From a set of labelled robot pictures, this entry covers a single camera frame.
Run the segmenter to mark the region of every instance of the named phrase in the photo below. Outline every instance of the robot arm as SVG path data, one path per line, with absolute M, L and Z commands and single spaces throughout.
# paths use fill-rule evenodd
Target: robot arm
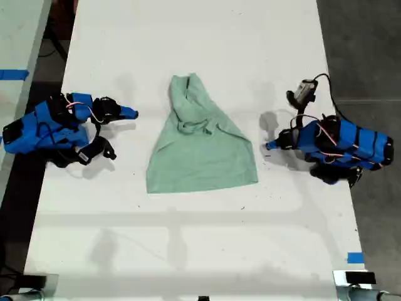
M 316 79 L 322 75 L 303 80 L 296 92 L 287 92 L 288 102 L 298 110 L 294 117 L 296 127 L 282 130 L 276 140 L 266 144 L 266 148 L 299 149 L 305 154 L 306 161 L 316 163 L 311 170 L 312 176 L 328 184 L 348 179 L 353 186 L 360 179 L 363 168 L 374 171 L 391 164 L 393 139 L 335 115 L 323 116 L 321 120 L 314 117 L 316 120 L 303 126 L 305 108 L 309 102 L 315 101 Z
M 91 143 L 81 125 L 89 117 L 96 126 L 96 136 Z M 109 97 L 93 101 L 90 94 L 71 93 L 66 97 L 60 94 L 41 102 L 33 112 L 5 126 L 4 148 L 12 154 L 39 151 L 59 167 L 75 161 L 87 165 L 100 153 L 114 160 L 113 147 L 99 136 L 101 125 L 137 117 L 137 111 L 119 106 Z

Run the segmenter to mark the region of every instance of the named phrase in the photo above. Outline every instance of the green towel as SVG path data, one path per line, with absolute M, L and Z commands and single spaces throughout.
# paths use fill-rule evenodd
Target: green towel
M 172 111 L 148 166 L 148 193 L 258 182 L 252 143 L 210 99 L 196 74 L 174 76 L 170 97 Z

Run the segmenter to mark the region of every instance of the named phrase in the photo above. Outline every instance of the white table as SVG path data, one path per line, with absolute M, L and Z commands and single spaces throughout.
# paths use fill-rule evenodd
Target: white table
M 29 71 L 24 82 L 0 80 L 0 129 L 24 115 L 50 6 L 51 0 L 0 1 L 0 69 Z M 0 206 L 13 161 L 0 145 Z
M 326 71 L 316 3 L 81 0 L 75 22 L 63 91 L 140 117 L 105 127 L 115 161 L 47 167 L 25 272 L 59 274 L 74 300 L 336 300 L 332 270 L 363 268 L 346 262 L 361 250 L 348 184 L 260 151 L 261 114 L 277 135 L 296 113 L 285 92 Z M 259 183 L 149 195 L 170 79 L 192 71 L 253 142 Z M 324 80 L 308 113 L 333 113 Z

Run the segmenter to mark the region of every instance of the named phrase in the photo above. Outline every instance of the green cloth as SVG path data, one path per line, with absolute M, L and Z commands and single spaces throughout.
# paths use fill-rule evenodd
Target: green cloth
M 196 74 L 174 76 L 170 97 L 172 111 L 148 166 L 148 193 L 258 182 L 252 143 L 210 99 Z

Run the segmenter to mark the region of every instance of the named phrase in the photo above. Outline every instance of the blue tape marker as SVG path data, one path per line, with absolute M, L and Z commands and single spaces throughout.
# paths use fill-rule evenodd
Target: blue tape marker
M 27 70 L 0 69 L 0 80 L 25 80 L 28 75 Z
M 363 259 L 363 253 L 361 252 L 348 252 L 348 258 L 346 259 L 347 263 L 365 263 Z

